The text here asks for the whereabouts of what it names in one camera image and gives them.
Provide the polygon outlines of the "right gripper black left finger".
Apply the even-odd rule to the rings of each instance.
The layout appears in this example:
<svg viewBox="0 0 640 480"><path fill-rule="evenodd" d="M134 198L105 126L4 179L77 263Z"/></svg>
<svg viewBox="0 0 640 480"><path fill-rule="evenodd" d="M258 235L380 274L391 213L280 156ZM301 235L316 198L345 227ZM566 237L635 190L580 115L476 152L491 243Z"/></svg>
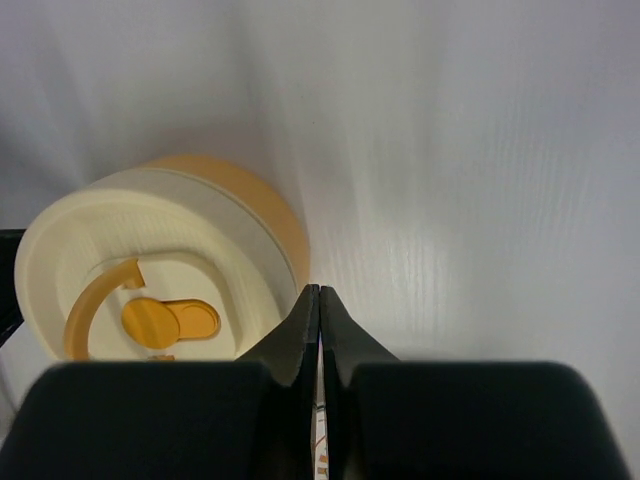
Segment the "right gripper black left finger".
<svg viewBox="0 0 640 480"><path fill-rule="evenodd" d="M319 289L234 361L47 370L12 425L16 479L309 479Z"/></svg>

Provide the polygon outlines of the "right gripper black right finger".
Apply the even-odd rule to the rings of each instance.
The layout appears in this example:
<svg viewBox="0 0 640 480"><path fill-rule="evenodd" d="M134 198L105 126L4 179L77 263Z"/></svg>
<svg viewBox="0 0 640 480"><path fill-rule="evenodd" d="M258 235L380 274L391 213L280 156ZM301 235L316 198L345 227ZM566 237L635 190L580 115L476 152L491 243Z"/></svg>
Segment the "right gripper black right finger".
<svg viewBox="0 0 640 480"><path fill-rule="evenodd" d="M402 361L319 294L333 479L627 479L589 384L548 361Z"/></svg>

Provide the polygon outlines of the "round beige container lid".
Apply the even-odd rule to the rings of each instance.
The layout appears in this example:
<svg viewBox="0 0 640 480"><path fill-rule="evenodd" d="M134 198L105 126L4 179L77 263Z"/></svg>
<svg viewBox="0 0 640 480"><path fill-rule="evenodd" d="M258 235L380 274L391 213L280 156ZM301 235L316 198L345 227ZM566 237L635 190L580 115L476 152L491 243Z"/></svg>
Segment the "round beige container lid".
<svg viewBox="0 0 640 480"><path fill-rule="evenodd" d="M257 217L211 184L159 169L119 172L45 209L18 247L14 279L23 318L42 347L65 361L65 327L89 285L133 261L142 280L97 296L92 360L147 360L153 349L123 326L128 303L200 301L216 331L180 339L163 353L180 361L233 360L290 312L300 289Z"/></svg>

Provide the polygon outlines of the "round beige lunch container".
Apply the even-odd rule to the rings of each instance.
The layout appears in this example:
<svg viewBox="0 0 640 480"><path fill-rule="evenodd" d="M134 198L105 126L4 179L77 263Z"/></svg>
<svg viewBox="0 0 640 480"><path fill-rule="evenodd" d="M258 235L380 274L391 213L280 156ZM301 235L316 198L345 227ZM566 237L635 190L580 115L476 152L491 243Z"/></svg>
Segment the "round beige lunch container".
<svg viewBox="0 0 640 480"><path fill-rule="evenodd" d="M301 289L308 283L311 248L307 231L289 203L258 175L200 154L166 156L145 162L142 167L193 176L220 189L255 215L273 237L288 262L296 287Z"/></svg>

